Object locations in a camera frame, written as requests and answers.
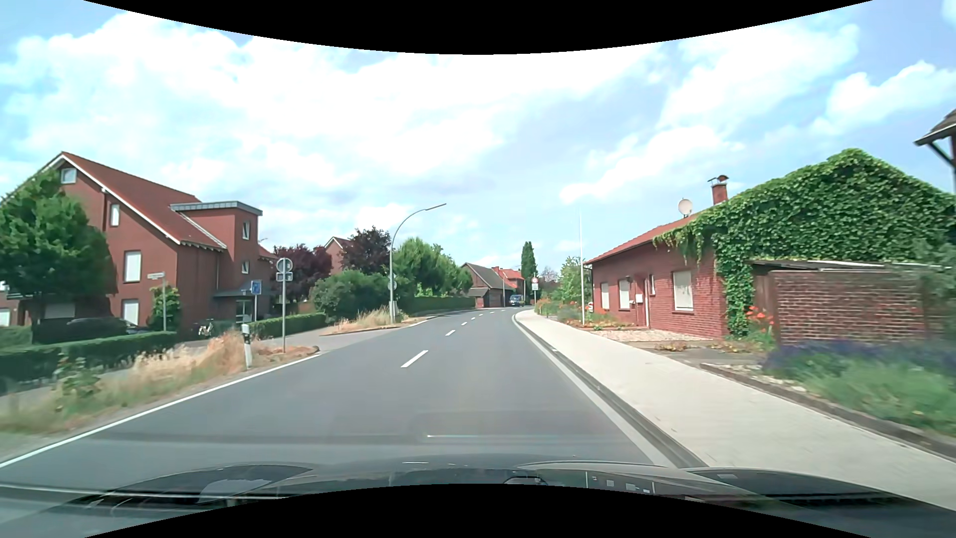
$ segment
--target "white solid edge line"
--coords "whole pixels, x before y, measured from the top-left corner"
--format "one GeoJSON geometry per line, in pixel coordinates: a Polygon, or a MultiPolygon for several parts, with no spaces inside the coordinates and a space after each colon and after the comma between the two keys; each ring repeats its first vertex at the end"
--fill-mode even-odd
{"type": "Polygon", "coordinates": [[[419,360],[419,357],[421,357],[422,355],[424,355],[424,354],[426,354],[426,353],[428,353],[428,350],[427,350],[427,349],[421,351],[418,355],[415,355],[414,357],[412,357],[412,359],[411,359],[410,361],[408,361],[407,363],[403,364],[403,365],[402,365],[402,368],[408,368],[409,366],[411,366],[412,363],[414,363],[415,361],[419,360]]]}
{"type": "Polygon", "coordinates": [[[514,324],[514,326],[518,327],[518,330],[525,335],[525,338],[530,340],[535,347],[540,349],[541,352],[544,353],[544,355],[548,357],[548,359],[554,363],[554,365],[557,366],[558,369],[561,370],[561,372],[563,372],[568,379],[575,384],[576,387],[584,392],[584,395],[587,396],[588,399],[590,399],[598,409],[607,415],[607,417],[611,419],[611,422],[614,422],[614,425],[617,426],[627,436],[627,438],[631,439],[631,442],[641,449],[641,452],[644,452],[644,455],[647,456],[651,462],[653,462],[655,465],[662,465],[664,467],[676,467],[673,461],[669,460],[667,456],[657,449],[657,447],[644,438],[644,436],[634,429],[634,426],[631,426],[631,424],[628,423],[627,420],[624,420],[624,418],[619,415],[618,412],[614,411],[614,409],[612,409],[603,398],[598,396],[594,391],[591,390],[590,387],[585,385],[584,381],[582,381],[580,377],[577,377],[574,372],[568,370],[568,367],[564,366],[564,364],[559,361],[557,357],[552,355],[547,349],[538,344],[538,341],[534,340],[533,336],[528,334],[528,331],[525,329],[525,327],[521,326],[521,324],[514,319],[514,316],[511,316],[511,322],[514,324]]]}
{"type": "Polygon", "coordinates": [[[309,355],[308,357],[305,357],[305,358],[302,358],[302,359],[298,359],[297,361],[292,361],[291,363],[287,363],[287,364],[284,364],[284,365],[279,365],[279,366],[277,366],[277,367],[275,367],[275,368],[270,368],[270,369],[268,369],[268,370],[263,370],[263,371],[260,371],[260,372],[258,372],[258,373],[254,373],[253,375],[249,375],[249,376],[247,376],[247,377],[243,377],[243,378],[241,378],[241,379],[235,379],[235,380],[233,380],[233,381],[229,381],[228,383],[224,383],[224,384],[222,384],[222,385],[219,385],[219,386],[216,386],[216,387],[212,387],[211,389],[206,389],[206,390],[204,390],[204,391],[202,391],[202,392],[196,392],[195,394],[190,394],[189,396],[182,397],[182,398],[180,398],[180,399],[178,399],[178,400],[174,400],[174,401],[171,401],[171,402],[168,402],[168,403],[164,403],[164,404],[162,404],[161,406],[154,407],[154,408],[152,408],[152,409],[147,409],[146,411],[143,411],[143,412],[141,412],[141,413],[137,413],[137,414],[135,414],[135,415],[128,416],[128,417],[126,417],[126,418],[122,418],[122,419],[120,419],[120,420],[117,420],[116,422],[110,422],[109,424],[105,424],[105,425],[100,426],[100,427],[98,427],[98,428],[96,428],[96,429],[94,429],[94,430],[90,430],[89,432],[84,432],[84,433],[82,433],[82,434],[79,434],[79,435],[76,435],[76,436],[73,436],[73,437],[68,437],[68,438],[65,438],[65,439],[63,439],[63,440],[61,440],[61,441],[57,441],[57,442],[55,442],[55,443],[53,443],[53,444],[48,444],[47,446],[44,446],[44,447],[41,447],[41,448],[37,448],[36,450],[33,450],[32,452],[28,452],[27,454],[24,454],[24,455],[22,455],[22,456],[18,456],[18,457],[16,457],[16,458],[13,458],[12,460],[6,460],[6,461],[0,462],[0,469],[6,467],[6,466],[8,466],[8,465],[13,465],[14,463],[17,463],[18,461],[23,461],[23,460],[25,460],[25,459],[27,459],[27,458],[32,458],[33,456],[37,456],[37,455],[39,455],[39,454],[43,454],[44,452],[46,452],[46,451],[48,451],[48,450],[53,450],[54,448],[63,446],[63,445],[65,445],[65,444],[71,443],[71,442],[76,441],[76,440],[80,440],[80,439],[82,439],[82,438],[84,438],[84,437],[89,437],[89,436],[98,434],[99,432],[102,432],[102,431],[104,431],[104,430],[109,430],[110,428],[113,428],[114,426],[119,426],[119,425],[121,425],[121,424],[125,424],[126,422],[129,422],[129,421],[131,421],[131,420],[135,420],[135,419],[137,419],[137,418],[140,418],[141,416],[146,416],[146,415],[155,413],[156,411],[163,410],[163,409],[165,409],[165,408],[167,408],[167,407],[172,407],[172,406],[174,406],[174,405],[176,405],[176,404],[178,404],[178,403],[183,403],[183,402],[185,402],[185,401],[187,401],[187,400],[191,400],[192,398],[197,398],[197,397],[199,397],[199,396],[202,396],[203,394],[209,394],[210,392],[216,392],[216,391],[218,391],[218,390],[220,390],[220,389],[224,389],[224,388],[226,388],[226,387],[230,387],[230,386],[232,386],[232,385],[235,385],[236,383],[242,383],[243,381],[248,381],[248,380],[252,379],[253,377],[258,377],[258,376],[260,376],[260,375],[263,375],[263,374],[265,374],[265,373],[269,373],[269,372],[271,372],[271,371],[282,370],[282,369],[284,369],[284,368],[286,368],[286,367],[290,367],[290,366],[292,366],[292,365],[301,363],[301,362],[303,362],[303,361],[308,361],[309,359],[316,358],[317,356],[319,356],[319,355],[321,355],[321,354],[322,354],[322,353],[319,352],[319,353],[316,353],[315,355],[309,355]]]}

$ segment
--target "sidewalk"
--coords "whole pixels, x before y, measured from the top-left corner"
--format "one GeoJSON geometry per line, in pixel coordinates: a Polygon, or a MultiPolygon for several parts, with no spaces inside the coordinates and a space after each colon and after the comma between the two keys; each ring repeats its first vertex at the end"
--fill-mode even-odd
{"type": "Polygon", "coordinates": [[[956,509],[950,460],[533,311],[515,319],[707,465],[817,475],[956,509]]]}

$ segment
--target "street lamp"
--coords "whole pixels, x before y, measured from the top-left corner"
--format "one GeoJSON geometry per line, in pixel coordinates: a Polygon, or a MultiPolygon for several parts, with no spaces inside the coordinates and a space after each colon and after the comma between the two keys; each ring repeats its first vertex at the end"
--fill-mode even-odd
{"type": "MultiPolygon", "coordinates": [[[[405,220],[408,220],[416,213],[430,212],[431,210],[435,210],[446,205],[447,204],[439,204],[437,206],[418,210],[407,216],[405,220]]],[[[399,227],[395,229],[395,233],[392,235],[391,244],[388,246],[388,312],[392,325],[395,324],[395,273],[392,272],[392,253],[395,252],[395,237],[399,235],[399,230],[402,229],[402,224],[405,223],[405,220],[403,220],[402,223],[399,224],[399,227]]]]}

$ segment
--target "red brick house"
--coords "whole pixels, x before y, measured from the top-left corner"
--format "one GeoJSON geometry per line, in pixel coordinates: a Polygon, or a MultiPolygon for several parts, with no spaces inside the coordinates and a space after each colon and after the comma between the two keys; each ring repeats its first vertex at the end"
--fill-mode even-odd
{"type": "MultiPolygon", "coordinates": [[[[207,318],[249,321],[251,281],[263,281],[258,314],[269,311],[268,282],[275,256],[257,241],[262,212],[240,201],[202,202],[192,194],[62,152],[43,169],[58,170],[67,194],[78,199],[90,224],[106,234],[116,267],[113,293],[98,305],[49,303],[44,318],[113,315],[145,325],[153,307],[150,273],[165,272],[179,288],[182,326],[207,318]]],[[[0,292],[0,322],[30,322],[29,298],[0,292]]]]}
{"type": "Polygon", "coordinates": [[[350,245],[352,245],[351,240],[334,235],[329,239],[329,242],[325,243],[325,252],[329,253],[329,256],[332,257],[332,270],[329,272],[330,275],[337,275],[342,272],[342,251],[350,245]]]}
{"type": "MultiPolygon", "coordinates": [[[[714,205],[728,199],[726,179],[711,187],[714,205]]],[[[713,254],[705,253],[699,264],[685,262],[676,249],[652,242],[698,214],[658,226],[585,261],[591,266],[595,311],[650,328],[707,337],[728,334],[724,287],[713,254]]]]}
{"type": "Polygon", "coordinates": [[[475,308],[495,308],[507,304],[508,297],[519,293],[517,289],[498,273],[499,268],[489,268],[475,263],[464,263],[471,272],[471,288],[468,296],[475,299],[475,308]]]}

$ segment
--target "traffic sign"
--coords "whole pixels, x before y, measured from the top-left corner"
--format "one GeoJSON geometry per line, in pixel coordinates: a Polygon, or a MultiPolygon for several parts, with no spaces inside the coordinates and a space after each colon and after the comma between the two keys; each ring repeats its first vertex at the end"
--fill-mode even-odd
{"type": "Polygon", "coordinates": [[[275,269],[279,273],[288,273],[293,270],[293,261],[288,258],[280,258],[279,261],[275,263],[275,269]]]}

